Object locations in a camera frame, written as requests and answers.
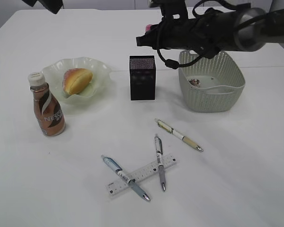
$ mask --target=bread roll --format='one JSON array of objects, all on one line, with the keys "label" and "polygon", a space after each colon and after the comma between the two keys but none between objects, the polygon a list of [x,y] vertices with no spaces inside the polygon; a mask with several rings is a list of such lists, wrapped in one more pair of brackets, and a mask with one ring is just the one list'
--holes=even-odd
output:
[{"label": "bread roll", "polygon": [[87,69],[67,70],[63,78],[63,90],[68,95],[78,94],[83,91],[93,78],[93,73]]}]

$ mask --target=pen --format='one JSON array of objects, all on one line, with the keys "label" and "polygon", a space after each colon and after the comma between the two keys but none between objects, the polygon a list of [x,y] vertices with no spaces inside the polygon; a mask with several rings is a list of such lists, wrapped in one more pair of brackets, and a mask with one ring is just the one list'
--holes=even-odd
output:
[{"label": "pen", "polygon": [[181,134],[177,130],[173,129],[168,124],[164,123],[163,121],[161,121],[161,120],[159,120],[157,118],[155,119],[155,122],[158,124],[159,127],[165,129],[168,133],[173,134],[175,137],[179,138],[180,140],[185,142],[187,145],[191,146],[193,149],[195,149],[195,150],[197,150],[199,152],[203,152],[203,149],[197,143],[192,141],[187,136]]},{"label": "pen", "polygon": [[162,149],[162,141],[156,134],[155,136],[155,147],[157,152],[157,162],[158,162],[158,169],[159,169],[159,177],[160,177],[160,184],[162,187],[162,190],[165,192],[166,190],[166,180],[165,180],[165,171],[164,171],[164,165],[163,165],[163,149]]},{"label": "pen", "polygon": [[101,155],[101,158],[103,159],[104,163],[111,168],[124,182],[126,182],[135,193],[137,193],[145,201],[151,201],[146,192],[135,183],[134,179],[128,178],[122,168],[112,158],[104,155]]}]

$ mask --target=small item in basket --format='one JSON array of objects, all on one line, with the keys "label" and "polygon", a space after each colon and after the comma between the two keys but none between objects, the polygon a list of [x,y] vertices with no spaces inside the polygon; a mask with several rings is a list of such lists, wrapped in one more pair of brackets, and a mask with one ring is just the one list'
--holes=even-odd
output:
[{"label": "small item in basket", "polygon": [[189,81],[189,83],[190,83],[191,85],[195,86],[195,87],[200,87],[200,86],[201,86],[200,80],[198,80],[198,79],[191,79],[191,80]]}]

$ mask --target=white ruler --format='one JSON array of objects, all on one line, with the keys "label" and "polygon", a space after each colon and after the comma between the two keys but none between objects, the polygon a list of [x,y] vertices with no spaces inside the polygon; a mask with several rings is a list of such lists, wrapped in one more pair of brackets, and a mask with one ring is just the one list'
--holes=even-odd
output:
[{"label": "white ruler", "polygon": [[[176,159],[171,154],[163,156],[164,169],[167,169],[175,165],[176,163],[177,163]],[[149,163],[148,165],[133,171],[127,176],[130,179],[134,179],[136,183],[139,183],[145,180],[146,178],[156,174],[157,172],[158,172],[158,162],[153,161],[152,163]],[[125,190],[126,188],[128,188],[128,185],[120,178],[112,183],[109,183],[106,186],[106,189],[110,196],[115,196],[119,192]]]}]

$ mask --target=gray basket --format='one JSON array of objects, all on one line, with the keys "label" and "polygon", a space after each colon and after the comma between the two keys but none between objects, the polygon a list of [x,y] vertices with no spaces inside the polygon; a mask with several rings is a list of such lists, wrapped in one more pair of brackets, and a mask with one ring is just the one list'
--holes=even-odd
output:
[{"label": "gray basket", "polygon": [[[191,62],[197,56],[182,51],[179,63]],[[200,86],[193,86],[189,82],[192,79],[200,80]],[[186,104],[198,112],[230,110],[245,86],[241,70],[226,52],[220,52],[213,59],[202,58],[190,67],[179,68],[179,82]]]}]

